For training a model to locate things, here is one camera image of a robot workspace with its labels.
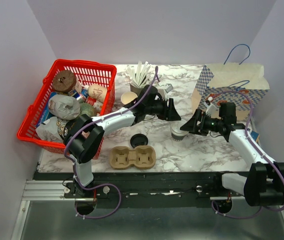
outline white wall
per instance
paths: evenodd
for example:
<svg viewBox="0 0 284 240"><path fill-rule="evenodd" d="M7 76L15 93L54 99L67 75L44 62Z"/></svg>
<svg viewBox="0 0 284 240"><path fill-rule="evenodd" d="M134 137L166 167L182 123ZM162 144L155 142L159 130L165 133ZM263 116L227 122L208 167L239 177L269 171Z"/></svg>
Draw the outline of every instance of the white wall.
<svg viewBox="0 0 284 240"><path fill-rule="evenodd" d="M273 10L251 45L251 62L265 66L271 90L254 109L263 148L284 162L284 0Z"/></svg>
<svg viewBox="0 0 284 240"><path fill-rule="evenodd" d="M16 132L55 55L25 0L0 0L0 240L10 239L39 148Z"/></svg>
<svg viewBox="0 0 284 240"><path fill-rule="evenodd" d="M58 58L203 64L250 45L276 0L27 1Z"/></svg>

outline marble table top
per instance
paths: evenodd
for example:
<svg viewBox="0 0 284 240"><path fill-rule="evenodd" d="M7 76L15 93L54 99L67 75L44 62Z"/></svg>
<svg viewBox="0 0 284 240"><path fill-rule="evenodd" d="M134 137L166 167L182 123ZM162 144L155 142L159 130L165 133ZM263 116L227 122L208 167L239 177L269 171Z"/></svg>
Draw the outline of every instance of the marble table top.
<svg viewBox="0 0 284 240"><path fill-rule="evenodd" d="M116 65L115 104L113 110L122 107L120 97L130 91L130 80L125 76L125 64ZM174 98L177 112L182 119L192 116L191 95L202 70L201 65L159 65L159 77L162 84L170 83L173 90L168 98ZM155 149L156 164L153 168L140 170L130 167L115 170L109 164L109 154L115 146L130 147L134 134L145 134L149 145ZM125 127L104 137L100 156L92 160L93 172L211 172L211 171L247 171L244 160L233 146L223 137L199 136L188 134L182 141L171 137L169 123L157 118L145 120L132 127ZM70 173L71 161L61 154L42 151L39 159L40 173Z"/></svg>

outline black lid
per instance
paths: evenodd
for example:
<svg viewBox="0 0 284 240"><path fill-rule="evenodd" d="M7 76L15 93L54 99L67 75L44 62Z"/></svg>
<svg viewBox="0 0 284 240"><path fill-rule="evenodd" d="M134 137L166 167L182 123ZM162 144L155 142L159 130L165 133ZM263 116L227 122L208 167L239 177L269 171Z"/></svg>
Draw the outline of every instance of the black lid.
<svg viewBox="0 0 284 240"><path fill-rule="evenodd" d="M143 146L143 145L147 145L148 144L148 139L144 134L138 133L135 134L132 138L131 138L131 146L133 148L136 148L137 146Z"/></svg>

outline gift bag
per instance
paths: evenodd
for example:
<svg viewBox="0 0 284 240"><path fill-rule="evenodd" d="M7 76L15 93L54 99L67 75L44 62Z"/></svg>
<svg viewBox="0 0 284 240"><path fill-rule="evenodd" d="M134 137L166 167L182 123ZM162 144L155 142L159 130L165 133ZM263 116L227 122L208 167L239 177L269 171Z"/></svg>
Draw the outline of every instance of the gift bag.
<svg viewBox="0 0 284 240"><path fill-rule="evenodd" d="M243 60L245 61L250 56L251 50L248 45L239 44L231 50L224 63L212 63L203 66L192 94L193 112L197 108L205 111L205 100L209 96L214 96L221 92L242 92L248 96L254 107L268 92L270 86L264 78L263 65L257 63L243 63L243 61L240 63L227 63L232 51L240 45L245 45L249 49L249 55ZM214 99L213 103L219 106L220 103L224 102L233 102L236 104L238 120L244 120L250 112L250 103L240 94L234 92L224 93Z"/></svg>

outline blue wire handle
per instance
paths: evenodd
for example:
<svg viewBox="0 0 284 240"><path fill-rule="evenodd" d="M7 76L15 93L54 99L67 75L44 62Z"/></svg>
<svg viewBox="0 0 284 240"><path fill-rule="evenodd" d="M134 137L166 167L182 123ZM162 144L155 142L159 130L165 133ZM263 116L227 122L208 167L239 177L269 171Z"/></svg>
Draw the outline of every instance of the blue wire handle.
<svg viewBox="0 0 284 240"><path fill-rule="evenodd" d="M236 91L238 91L238 89L240 89L242 86L248 84L250 81L249 81L249 80L242 80L242 81L239 81L239 82L236 82L236 83L233 83L233 84L229 85L229 87L232 86L232 85L235 85L235 84L243 83L243 82L245 82L245 83L242 84L242 85L240 85L240 86L238 86L238 88L236 88Z"/></svg>
<svg viewBox="0 0 284 240"><path fill-rule="evenodd" d="M227 62L228 58L230 57L232 51L233 51L235 48L237 48L238 46L240 46L240 45L244 45L244 46L248 47L248 50L249 50L248 56L247 56L243 61L245 61L246 59L248 59L248 58L250 57L250 55L251 55L250 46L248 46L247 44L241 43L241 44L238 44L238 45L236 45L235 47L233 47L233 49L230 51L230 54L228 54L228 56L227 56L227 58L226 58L226 60L225 60L225 62L224 62L224 65L226 64L226 62Z"/></svg>

